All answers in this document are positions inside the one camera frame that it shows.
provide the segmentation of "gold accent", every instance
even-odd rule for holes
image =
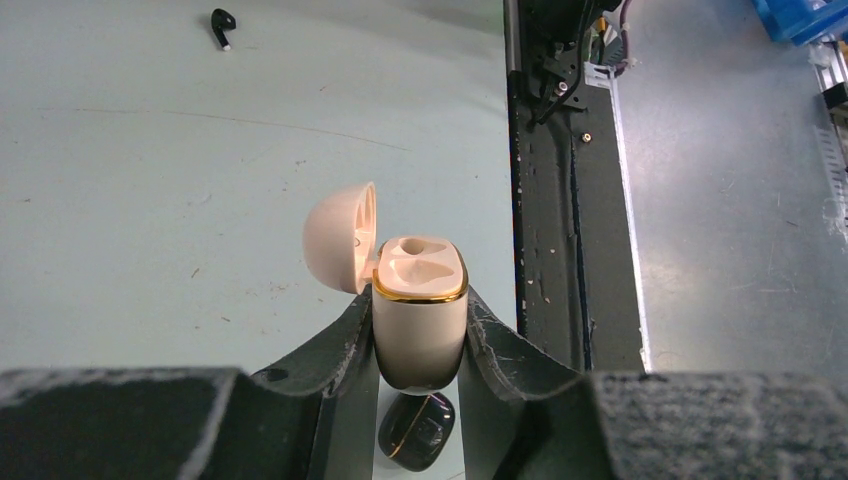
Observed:
[[[400,451],[400,447],[403,446],[403,442],[406,441],[406,437],[409,436],[409,432],[412,431],[412,427],[415,426],[415,422],[418,421],[418,417],[421,416],[421,412],[424,411],[424,407],[427,406],[427,402],[430,401],[430,397],[431,395],[427,395],[427,397],[424,399],[424,402],[421,403],[421,408],[418,409],[418,413],[415,414],[415,418],[413,418],[412,421],[409,423],[409,427],[406,429],[406,433],[403,434],[403,437],[401,437],[400,439],[400,443],[398,443],[398,446],[395,447],[395,449],[392,451],[392,454],[389,455],[389,458],[394,458],[395,455],[397,455],[397,452]]]
[[[396,292],[392,292],[387,289],[382,283],[380,283],[380,277],[379,275],[377,275],[376,268],[374,269],[374,273],[371,277],[371,285],[374,287],[375,290],[377,290],[377,293],[379,293],[380,296],[392,302],[432,304],[450,303],[456,301],[462,298],[462,296],[468,292],[468,269],[465,267],[465,260],[462,259],[462,254],[459,253],[459,249],[456,248],[456,245],[453,245],[453,249],[456,252],[456,255],[459,257],[459,263],[462,264],[462,283],[459,285],[459,288],[454,292],[438,297],[417,297],[415,295],[399,294]],[[380,257],[381,253],[383,253],[383,247],[380,247],[380,251],[377,256]]]

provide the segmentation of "scratch mark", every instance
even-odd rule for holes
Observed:
[[[730,185],[728,185],[728,186],[724,187],[724,188],[721,190],[721,193],[727,193],[727,192],[729,192],[729,191],[730,191],[730,189],[731,189],[731,188],[733,188],[733,185],[734,185],[735,183],[736,183],[736,179],[734,178],[733,180],[731,180],[731,181],[730,181]]]
[[[260,158],[264,157],[264,156],[265,156],[265,154],[266,154],[266,153],[268,153],[268,152],[270,152],[270,151],[271,151],[271,149],[273,149],[274,147],[276,147],[276,145],[271,145],[270,147],[268,147],[268,148],[266,148],[265,150],[263,150],[263,151],[262,151],[262,153],[260,153],[259,155],[256,155],[256,156],[254,156],[254,157],[251,157],[251,159],[250,159],[250,160],[246,160],[246,161],[245,161],[245,160],[242,160],[242,162],[243,162],[245,165],[249,165],[249,164],[251,164],[251,163],[255,162],[256,160],[259,160]]]
[[[212,199],[212,194],[211,194],[211,193],[207,193],[207,194],[206,194],[206,195],[204,195],[204,196],[203,196],[203,198],[201,198],[200,200],[198,200],[198,201],[196,201],[196,202],[188,201],[188,202],[186,202],[186,205],[188,205],[189,207],[191,207],[192,205],[203,205],[204,203],[208,203],[208,202],[209,202],[209,200],[211,200],[211,199]]]
[[[679,354],[679,353],[677,353],[677,352],[673,352],[673,351],[671,351],[671,350],[663,350],[663,351],[659,352],[659,353],[657,354],[657,358],[663,357],[663,356],[665,356],[665,355],[671,355],[671,356],[673,356],[673,357],[680,357],[680,358],[683,358],[683,355],[681,355],[681,354]]]
[[[140,110],[106,110],[102,108],[36,108],[42,112],[90,112],[90,113],[148,113]]]
[[[798,293],[798,289],[795,288],[795,282],[790,280],[789,277],[787,277],[786,275],[780,275],[780,277],[783,278],[783,280],[785,280],[786,283],[788,283],[790,287],[792,287],[792,293]]]
[[[833,323],[830,324],[830,333],[827,334],[827,345],[824,349],[824,357],[830,357],[830,344],[833,343],[833,330],[836,328],[837,320],[834,320]]]
[[[743,288],[748,288],[753,286],[756,282],[746,283],[745,285],[736,285],[735,287],[730,287],[729,290],[742,290]]]
[[[348,138],[351,140],[359,140],[360,142],[372,143],[374,145],[381,145],[383,147],[394,148],[396,150],[403,150],[404,152],[409,152],[408,148],[399,147],[397,145],[392,145],[389,143],[378,142],[377,140],[371,140],[370,138],[365,137],[357,137],[356,135],[348,135],[346,133],[334,132],[332,130],[323,130],[320,128],[311,128],[311,127],[302,127],[300,125],[291,125],[288,123],[277,123],[277,122],[264,122],[262,120],[248,120],[245,118],[235,118],[235,117],[224,117],[221,115],[209,115],[205,113],[192,113],[192,112],[176,112],[172,110],[164,110],[162,113],[167,113],[170,115],[181,115],[185,117],[197,117],[197,118],[214,118],[216,120],[226,120],[228,122],[237,122],[237,123],[248,123],[251,125],[266,125],[271,127],[283,127],[290,128],[292,130],[300,130],[303,132],[313,132],[313,133],[323,133],[325,135],[333,135],[335,137]]]
[[[774,242],[771,242],[771,252],[769,252],[769,267],[768,267],[768,270],[766,271],[766,273],[768,275],[771,275],[771,266],[772,266],[771,261],[772,261],[773,257],[774,257]]]
[[[291,125],[288,123],[277,123],[277,122],[264,122],[262,120],[250,120],[246,118],[236,118],[236,117],[225,117],[222,115],[209,115],[206,113],[193,113],[193,112],[178,112],[174,110],[162,110],[161,112],[154,112],[151,110],[106,110],[100,108],[35,108],[34,110],[54,112],[54,111],[65,111],[65,112],[90,112],[90,113],[116,113],[116,114],[142,114],[142,113],[167,113],[168,115],[179,115],[183,117],[195,117],[195,118],[213,118],[216,120],[226,120],[228,122],[237,122],[237,123],[247,123],[251,125],[265,125],[271,127],[282,127],[289,128],[292,130],[300,130],[302,132],[312,132],[312,133],[323,133],[324,135],[332,135],[334,137],[342,137],[350,140],[358,140],[360,142],[371,143],[374,145],[380,145],[387,148],[394,148],[395,150],[402,150],[404,152],[411,152],[412,150],[404,147],[400,147],[398,145],[392,145],[390,143],[379,142],[377,140],[371,140],[370,138],[365,137],[357,137],[356,135],[348,135],[346,133],[334,132],[332,130],[323,130],[320,128],[311,128],[311,127],[303,127],[300,125]]]

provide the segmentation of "metal frame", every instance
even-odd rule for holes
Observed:
[[[533,5],[506,8],[518,331],[578,371],[644,371],[611,94],[584,82],[545,125],[531,124],[540,75],[574,84],[581,61],[574,47],[547,54],[550,39],[527,18]]]

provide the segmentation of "white earbud case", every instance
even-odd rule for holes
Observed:
[[[447,386],[465,340],[468,272],[449,241],[396,237],[373,258],[377,234],[373,183],[327,197],[309,213],[303,252],[310,272],[352,294],[372,284],[372,318],[383,377],[408,394]]]

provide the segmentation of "metal sheet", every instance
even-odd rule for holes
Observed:
[[[656,370],[799,371],[848,389],[848,243],[806,49],[748,2],[634,2],[619,81]]]

